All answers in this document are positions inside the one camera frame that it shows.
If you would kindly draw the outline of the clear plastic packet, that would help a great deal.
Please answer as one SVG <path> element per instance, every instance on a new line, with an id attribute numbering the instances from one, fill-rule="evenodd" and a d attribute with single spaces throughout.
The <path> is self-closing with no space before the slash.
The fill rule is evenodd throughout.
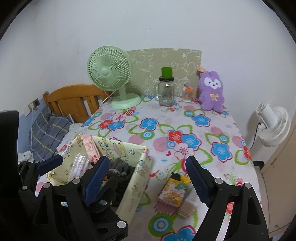
<path id="1" fill-rule="evenodd" d="M 69 179 L 81 178 L 88 168 L 90 161 L 87 154 L 77 154 L 71 168 Z"/>

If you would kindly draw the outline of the pink tissue pack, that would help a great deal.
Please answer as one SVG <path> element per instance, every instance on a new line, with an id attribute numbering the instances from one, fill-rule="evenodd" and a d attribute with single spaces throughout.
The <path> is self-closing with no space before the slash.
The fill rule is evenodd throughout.
<path id="1" fill-rule="evenodd" d="M 82 141 L 83 141 L 84 147 L 86 149 L 86 154 L 88 155 L 90 162 L 93 164 L 96 164 L 100 158 L 100 153 L 99 153 L 99 150 L 97 149 L 97 146 L 96 146 L 92 136 L 91 135 L 83 135 Z"/>

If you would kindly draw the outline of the cartoon animal tissue pack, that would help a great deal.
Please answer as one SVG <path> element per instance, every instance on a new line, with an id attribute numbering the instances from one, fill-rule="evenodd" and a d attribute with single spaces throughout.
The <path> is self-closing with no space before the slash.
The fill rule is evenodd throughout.
<path id="1" fill-rule="evenodd" d="M 188 190 L 190 178 L 178 173 L 171 173 L 170 178 L 158 195 L 158 201 L 171 207 L 179 208 Z"/>

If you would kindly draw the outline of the red striped cloth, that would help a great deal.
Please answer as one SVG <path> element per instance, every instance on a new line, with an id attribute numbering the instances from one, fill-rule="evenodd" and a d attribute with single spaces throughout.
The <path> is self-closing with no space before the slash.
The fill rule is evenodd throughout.
<path id="1" fill-rule="evenodd" d="M 156 200 L 154 203 L 154 211 L 156 214 L 167 214 L 169 216 L 174 216 L 177 214 L 179 207 L 170 206 L 166 203 L 161 202 L 160 200 Z"/>

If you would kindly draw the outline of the black umbrella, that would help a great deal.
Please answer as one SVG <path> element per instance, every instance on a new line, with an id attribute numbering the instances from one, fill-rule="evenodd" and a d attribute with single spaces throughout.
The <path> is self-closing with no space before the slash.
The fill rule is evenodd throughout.
<path id="1" fill-rule="evenodd" d="M 119 184 L 128 185 L 134 173 L 135 167 L 130 166 L 126 161 L 117 158 L 109 161 L 109 170 L 107 172 L 107 179 L 115 177 Z"/>

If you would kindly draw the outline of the yellow fabric storage box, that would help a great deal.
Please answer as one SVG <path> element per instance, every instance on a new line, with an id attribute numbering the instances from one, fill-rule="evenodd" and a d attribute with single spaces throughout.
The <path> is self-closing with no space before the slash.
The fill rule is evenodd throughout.
<path id="1" fill-rule="evenodd" d="M 67 184 L 74 165 L 74 158 L 78 154 L 86 154 L 89 145 L 83 144 L 83 139 L 89 135 L 79 135 L 61 153 L 63 162 L 61 166 L 49 171 L 44 176 L 54 186 Z M 137 206 L 140 203 L 144 190 L 147 186 L 152 169 L 152 161 L 149 158 L 149 150 L 145 146 L 123 142 L 110 138 L 91 136 L 94 145 L 102 156 L 109 160 L 120 158 L 128 166 L 134 168 L 131 180 L 128 183 L 123 198 L 116 210 L 116 214 L 127 223 L 131 223 Z"/>

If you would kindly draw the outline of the blue plaid pillow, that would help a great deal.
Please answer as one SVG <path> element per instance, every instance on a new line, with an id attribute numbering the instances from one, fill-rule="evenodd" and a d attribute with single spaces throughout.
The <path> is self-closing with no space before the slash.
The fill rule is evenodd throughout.
<path id="1" fill-rule="evenodd" d="M 57 147 L 71 124 L 70 117 L 58 116 L 47 106 L 41 110 L 29 132 L 29 148 L 35 162 L 43 162 L 58 153 Z"/>

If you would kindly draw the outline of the beige door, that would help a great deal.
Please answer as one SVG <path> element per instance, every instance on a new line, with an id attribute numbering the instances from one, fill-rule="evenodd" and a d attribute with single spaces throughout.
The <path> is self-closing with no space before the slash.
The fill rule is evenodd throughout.
<path id="1" fill-rule="evenodd" d="M 269 237 L 284 233 L 295 216 L 295 117 L 282 144 L 261 169 L 266 195 L 261 198 Z"/>

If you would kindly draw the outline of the wooden bed headboard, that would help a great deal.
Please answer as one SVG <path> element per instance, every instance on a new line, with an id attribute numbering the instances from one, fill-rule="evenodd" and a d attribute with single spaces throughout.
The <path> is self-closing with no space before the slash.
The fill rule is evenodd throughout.
<path id="1" fill-rule="evenodd" d="M 93 84 L 76 84 L 62 87 L 52 93 L 45 92 L 43 99 L 56 115 L 70 115 L 75 122 L 83 123 L 99 110 L 99 100 L 105 100 L 110 93 Z"/>

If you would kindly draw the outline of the white standing fan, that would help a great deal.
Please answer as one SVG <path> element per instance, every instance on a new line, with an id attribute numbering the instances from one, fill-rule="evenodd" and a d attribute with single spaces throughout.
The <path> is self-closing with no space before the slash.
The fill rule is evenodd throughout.
<path id="1" fill-rule="evenodd" d="M 291 121 L 287 110 L 282 106 L 270 106 L 263 101 L 256 109 L 260 122 L 256 126 L 251 150 L 257 139 L 267 148 L 279 146 L 288 136 Z"/>

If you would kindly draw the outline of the green desk fan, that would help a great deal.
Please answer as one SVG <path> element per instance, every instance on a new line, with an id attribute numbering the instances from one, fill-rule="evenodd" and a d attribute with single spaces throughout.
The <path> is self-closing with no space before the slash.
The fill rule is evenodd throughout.
<path id="1" fill-rule="evenodd" d="M 112 100 L 114 109 L 129 109 L 141 102 L 139 95 L 126 93 L 125 87 L 132 74 L 129 55 L 114 46 L 103 46 L 96 49 L 87 62 L 87 73 L 98 88 L 105 91 L 118 91 L 119 96 Z"/>

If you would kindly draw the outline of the floral tablecloth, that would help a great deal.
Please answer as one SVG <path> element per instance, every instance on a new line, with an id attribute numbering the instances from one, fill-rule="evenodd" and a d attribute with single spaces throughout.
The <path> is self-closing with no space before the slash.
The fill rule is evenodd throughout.
<path id="1" fill-rule="evenodd" d="M 171 173 L 187 174 L 189 156 L 194 156 L 214 177 L 234 186 L 250 183 L 259 192 L 252 158 L 233 117 L 226 109 L 221 113 L 204 111 L 197 99 L 185 103 L 177 98 L 173 106 L 163 107 L 153 96 L 142 96 L 139 105 L 121 110 L 107 102 L 77 133 L 64 138 L 59 151 L 62 153 L 81 134 L 133 143 L 149 150 L 152 169 L 129 223 L 128 240 L 193 239 L 207 212 L 194 189 L 189 188 L 183 199 L 197 202 L 191 217 L 154 211 L 154 203 Z"/>

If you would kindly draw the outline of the purple plush bunny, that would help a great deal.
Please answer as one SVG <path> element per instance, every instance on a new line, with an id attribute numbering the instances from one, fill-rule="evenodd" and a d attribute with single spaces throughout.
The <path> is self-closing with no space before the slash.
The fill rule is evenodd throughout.
<path id="1" fill-rule="evenodd" d="M 200 72 L 198 90 L 201 109 L 205 111 L 213 110 L 217 113 L 224 110 L 223 83 L 217 72 Z"/>

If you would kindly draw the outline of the glass jar green cup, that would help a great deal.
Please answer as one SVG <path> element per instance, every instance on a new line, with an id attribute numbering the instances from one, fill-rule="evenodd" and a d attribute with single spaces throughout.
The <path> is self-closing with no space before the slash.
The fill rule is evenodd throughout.
<path id="1" fill-rule="evenodd" d="M 154 85 L 154 95 L 160 106 L 171 107 L 175 101 L 174 77 L 171 67 L 162 67 L 159 81 Z"/>

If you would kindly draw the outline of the wall power outlet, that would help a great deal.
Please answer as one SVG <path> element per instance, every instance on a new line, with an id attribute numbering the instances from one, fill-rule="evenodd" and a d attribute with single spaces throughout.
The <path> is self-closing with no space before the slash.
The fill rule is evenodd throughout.
<path id="1" fill-rule="evenodd" d="M 37 108 L 38 106 L 40 105 L 40 101 L 39 99 L 35 99 L 33 102 L 31 102 L 29 105 L 28 105 L 28 108 L 29 108 L 29 111 L 32 112 L 35 108 Z"/>

